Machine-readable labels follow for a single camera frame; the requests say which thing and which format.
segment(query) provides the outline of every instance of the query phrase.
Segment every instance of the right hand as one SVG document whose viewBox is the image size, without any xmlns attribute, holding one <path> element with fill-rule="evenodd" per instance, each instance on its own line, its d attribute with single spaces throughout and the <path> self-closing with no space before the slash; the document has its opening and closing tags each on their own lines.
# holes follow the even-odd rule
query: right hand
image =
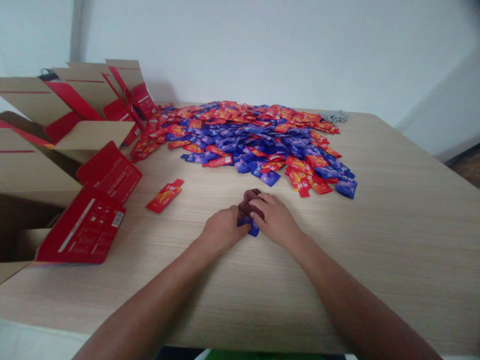
<svg viewBox="0 0 480 360">
<path fill-rule="evenodd" d="M 278 196 L 270 195 L 266 192 L 262 192 L 258 196 L 263 201 L 253 199 L 249 203 L 259 208 L 265 214 L 265 220 L 255 212 L 250 213 L 250 216 L 261 232 L 270 240 L 284 249 L 289 249 L 293 244 L 298 243 L 300 239 L 306 236 L 300 230 L 289 209 Z"/>
</svg>

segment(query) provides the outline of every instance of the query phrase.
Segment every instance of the box flap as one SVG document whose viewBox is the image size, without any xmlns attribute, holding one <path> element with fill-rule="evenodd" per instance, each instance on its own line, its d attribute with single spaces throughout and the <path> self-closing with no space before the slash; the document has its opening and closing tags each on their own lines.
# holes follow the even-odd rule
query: box flap
<svg viewBox="0 0 480 360">
<path fill-rule="evenodd" d="M 78 169 L 77 176 L 83 185 L 91 184 L 123 205 L 142 173 L 110 141 Z"/>
<path fill-rule="evenodd" d="M 105 106 L 118 99 L 118 96 L 98 71 L 57 67 L 54 67 L 53 71 L 62 81 L 71 85 L 98 114 L 102 114 Z"/>
<path fill-rule="evenodd" d="M 31 263 L 31 261 L 0 262 L 0 284 Z"/>
<path fill-rule="evenodd" d="M 87 184 L 47 235 L 36 260 L 103 263 L 124 214 L 118 201 Z"/>
<path fill-rule="evenodd" d="M 86 69 L 86 70 L 94 70 L 100 72 L 105 77 L 105 80 L 109 83 L 109 85 L 113 88 L 113 91 L 116 92 L 117 95 L 122 97 L 124 101 L 127 99 L 125 98 L 125 94 L 122 91 L 119 83 L 115 79 L 110 67 L 106 63 L 102 62 L 67 62 L 68 67 L 70 69 Z"/>
<path fill-rule="evenodd" d="M 102 121 L 104 119 L 69 84 L 61 81 L 45 81 L 45 84 L 83 120 Z"/>
<path fill-rule="evenodd" d="M 110 141 L 119 147 L 134 125 L 133 121 L 80 121 L 54 149 L 99 151 Z"/>
<path fill-rule="evenodd" d="M 0 193 L 68 206 L 81 186 L 11 129 L 0 129 Z"/>
<path fill-rule="evenodd" d="M 131 94 L 135 86 L 145 82 L 138 60 L 105 59 L 105 62 L 118 71 Z"/>
<path fill-rule="evenodd" d="M 38 77 L 0 77 L 0 96 L 42 126 L 72 111 Z"/>
</svg>

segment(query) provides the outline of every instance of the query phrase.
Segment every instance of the floor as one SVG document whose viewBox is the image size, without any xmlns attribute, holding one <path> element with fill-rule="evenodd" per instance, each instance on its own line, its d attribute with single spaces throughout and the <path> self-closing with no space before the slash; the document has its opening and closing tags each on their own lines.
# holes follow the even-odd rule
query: floor
<svg viewBox="0 0 480 360">
<path fill-rule="evenodd" d="M 68 360 L 88 335 L 0 320 L 0 360 Z M 347 355 L 347 360 L 355 360 Z M 448 356 L 448 360 L 480 360 L 474 356 Z"/>
</svg>

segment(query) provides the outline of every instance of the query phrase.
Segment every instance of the table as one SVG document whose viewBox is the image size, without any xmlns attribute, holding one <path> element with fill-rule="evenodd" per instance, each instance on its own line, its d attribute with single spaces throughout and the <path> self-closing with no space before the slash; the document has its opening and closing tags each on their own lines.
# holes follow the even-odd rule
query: table
<svg viewBox="0 0 480 360">
<path fill-rule="evenodd" d="M 258 188 L 279 195 L 304 231 L 442 355 L 480 354 L 480 191 L 378 117 L 349 114 L 341 134 L 328 138 L 356 174 L 355 200 L 312 190 L 300 198 L 285 169 L 269 188 L 234 167 L 184 162 L 184 150 L 163 146 L 137 164 L 143 178 L 125 204 L 105 263 L 28 267 L 0 286 L 0 314 L 92 333 L 174 260 L 211 214 Z M 160 215 L 147 210 L 177 178 L 185 183 L 167 209 Z M 205 272 L 167 342 L 346 350 L 305 274 L 262 234 L 247 236 Z"/>
</svg>

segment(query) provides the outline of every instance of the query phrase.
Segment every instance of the snack packet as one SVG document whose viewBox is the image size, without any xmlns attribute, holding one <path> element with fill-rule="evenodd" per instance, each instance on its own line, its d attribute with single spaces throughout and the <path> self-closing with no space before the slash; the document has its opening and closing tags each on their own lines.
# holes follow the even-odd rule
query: snack packet
<svg viewBox="0 0 480 360">
<path fill-rule="evenodd" d="M 184 181 L 181 179 L 177 179 L 173 183 L 168 183 L 145 207 L 160 214 L 182 190 L 180 186 L 182 186 L 183 183 Z"/>
</svg>

